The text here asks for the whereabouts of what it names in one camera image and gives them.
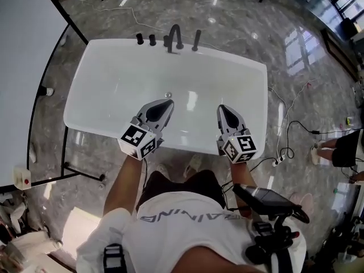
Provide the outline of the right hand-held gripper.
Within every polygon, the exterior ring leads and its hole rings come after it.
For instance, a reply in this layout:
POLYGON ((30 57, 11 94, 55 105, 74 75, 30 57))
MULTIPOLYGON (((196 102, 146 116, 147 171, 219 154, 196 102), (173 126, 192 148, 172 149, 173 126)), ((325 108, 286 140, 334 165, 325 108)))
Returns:
POLYGON ((226 156, 231 163, 244 163, 257 153, 250 131, 236 110, 227 105, 219 105, 217 122, 222 134, 217 140, 219 155, 226 156))

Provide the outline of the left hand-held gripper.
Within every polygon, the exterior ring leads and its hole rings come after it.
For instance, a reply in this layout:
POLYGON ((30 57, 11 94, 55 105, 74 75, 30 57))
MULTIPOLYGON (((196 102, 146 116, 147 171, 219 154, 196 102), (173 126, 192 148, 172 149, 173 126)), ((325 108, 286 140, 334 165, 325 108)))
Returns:
POLYGON ((136 160, 143 160, 163 142, 162 130, 174 111, 172 99, 161 99, 142 106, 137 117, 123 128, 118 139, 120 149, 136 160))

